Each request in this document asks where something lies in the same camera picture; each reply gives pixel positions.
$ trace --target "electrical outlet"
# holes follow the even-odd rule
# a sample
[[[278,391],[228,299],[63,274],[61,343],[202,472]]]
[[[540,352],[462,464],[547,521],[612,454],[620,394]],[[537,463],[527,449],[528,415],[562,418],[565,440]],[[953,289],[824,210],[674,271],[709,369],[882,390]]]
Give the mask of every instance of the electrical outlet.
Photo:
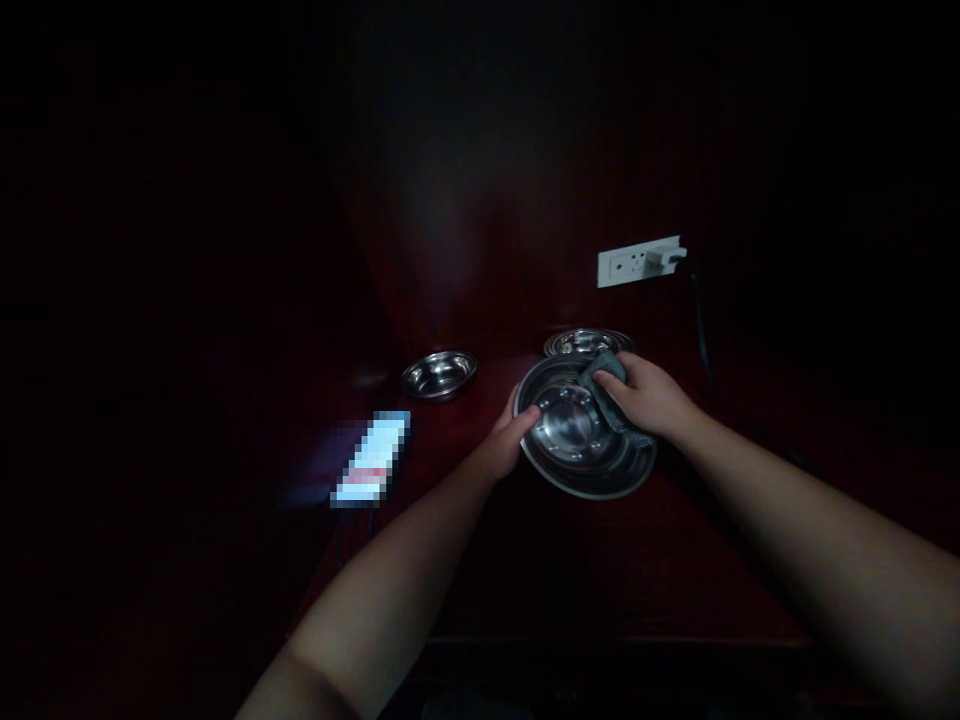
[[[597,256],[597,287],[610,287],[647,278],[671,275],[687,256],[680,236],[607,250]]]

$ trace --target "hand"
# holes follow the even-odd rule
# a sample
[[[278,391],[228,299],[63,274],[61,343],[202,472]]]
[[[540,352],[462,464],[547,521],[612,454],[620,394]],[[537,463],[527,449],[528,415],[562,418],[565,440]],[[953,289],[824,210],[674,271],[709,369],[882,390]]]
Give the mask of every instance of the hand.
[[[510,474],[520,457],[520,439],[540,419],[540,408],[536,405],[513,417],[513,401],[519,387],[513,386],[507,406],[493,424],[487,439],[464,461],[491,480],[500,480]]]
[[[593,379],[634,425],[674,440],[701,415],[665,370],[633,353],[617,353],[617,360],[627,371],[626,385],[603,370],[595,372]]]

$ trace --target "stainless steel bowl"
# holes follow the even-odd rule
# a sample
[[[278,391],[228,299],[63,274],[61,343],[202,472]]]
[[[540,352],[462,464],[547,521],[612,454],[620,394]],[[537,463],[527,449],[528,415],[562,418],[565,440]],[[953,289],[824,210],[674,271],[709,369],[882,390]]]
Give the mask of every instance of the stainless steel bowl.
[[[638,450],[615,433],[600,416],[593,395],[576,384],[592,359],[564,354],[534,365],[520,383],[513,414],[540,406],[540,421],[520,446],[541,475],[577,497],[612,500],[643,484],[657,446]]]
[[[592,355],[606,348],[613,353],[634,351],[633,340],[616,330],[576,328],[559,332],[547,340],[543,344],[543,354],[547,357],[579,353]]]
[[[447,350],[427,355],[404,370],[400,387],[417,402],[445,403],[463,395],[476,373],[473,355]]]

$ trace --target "gray cloth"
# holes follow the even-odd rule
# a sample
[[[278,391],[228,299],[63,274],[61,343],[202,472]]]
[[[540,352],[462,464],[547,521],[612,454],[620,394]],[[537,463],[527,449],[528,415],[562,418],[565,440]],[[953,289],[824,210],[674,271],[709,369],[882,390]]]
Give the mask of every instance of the gray cloth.
[[[638,450],[642,450],[645,447],[650,447],[651,445],[656,445],[656,438],[652,437],[651,435],[647,435],[640,428],[627,420],[626,416],[623,414],[623,410],[621,410],[620,406],[614,402],[609,393],[607,393],[606,390],[594,382],[593,374],[597,370],[606,370],[608,373],[617,378],[617,380],[623,383],[627,381],[627,371],[623,369],[623,365],[620,364],[620,361],[617,360],[616,356],[612,352],[609,350],[601,350],[596,359],[590,363],[590,366],[580,374],[579,378],[577,378],[577,385],[589,390],[590,394],[596,399],[597,407],[600,408],[600,414],[603,415],[604,420],[607,421],[607,424],[610,426],[610,428],[615,433],[626,435],[627,440],[630,441],[630,444],[632,444]]]

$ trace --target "black cable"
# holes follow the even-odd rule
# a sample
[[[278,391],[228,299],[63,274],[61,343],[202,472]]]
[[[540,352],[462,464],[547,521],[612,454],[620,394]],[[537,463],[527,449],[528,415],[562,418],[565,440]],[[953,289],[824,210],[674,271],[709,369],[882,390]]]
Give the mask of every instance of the black cable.
[[[337,561],[337,567],[343,567],[343,559],[340,557],[340,543],[343,540],[343,531],[347,527],[347,523],[350,522],[350,518],[353,517],[352,510],[344,510],[343,518],[340,520],[340,524],[337,525],[337,534],[333,538],[333,557]]]
[[[342,568],[344,566],[343,556],[340,553],[340,547],[343,542],[343,531],[347,527],[347,523],[350,522],[350,518],[353,517],[353,510],[344,510],[343,519],[340,521],[340,524],[337,525],[337,534],[333,539],[333,556],[337,561],[337,567]],[[374,534],[374,522],[376,522],[377,509],[375,507],[370,508],[370,519],[367,521],[367,542],[373,539]]]
[[[707,354],[707,334],[703,329],[703,301],[700,297],[700,281],[697,280],[697,274],[690,273],[690,285],[693,287],[693,305],[697,315],[697,343],[700,346],[700,360],[703,362],[703,369],[707,373],[707,381],[710,383],[710,392],[714,399],[719,399],[717,390],[717,380],[713,376],[713,369],[710,367],[710,356]]]
[[[732,403],[724,401],[720,394],[716,377],[713,374],[713,368],[710,365],[710,355],[707,353],[707,334],[703,325],[703,302],[700,297],[700,281],[697,280],[697,275],[694,272],[690,273],[690,285],[693,288],[693,303],[697,319],[697,344],[700,347],[700,360],[703,362],[703,370],[707,374],[707,382],[710,383],[710,394],[713,396],[714,401],[718,405],[721,405],[732,412],[740,424],[743,425],[754,436],[759,438],[765,445],[769,445],[771,448],[777,450],[778,453],[786,460],[793,463],[804,472],[813,475],[815,478],[819,478],[820,476],[817,474],[817,471],[814,469],[813,465],[811,465],[803,455],[789,445],[779,442],[769,433],[758,430],[755,426],[746,421],[746,419],[743,417],[743,414],[737,410],[736,406],[734,406]]]

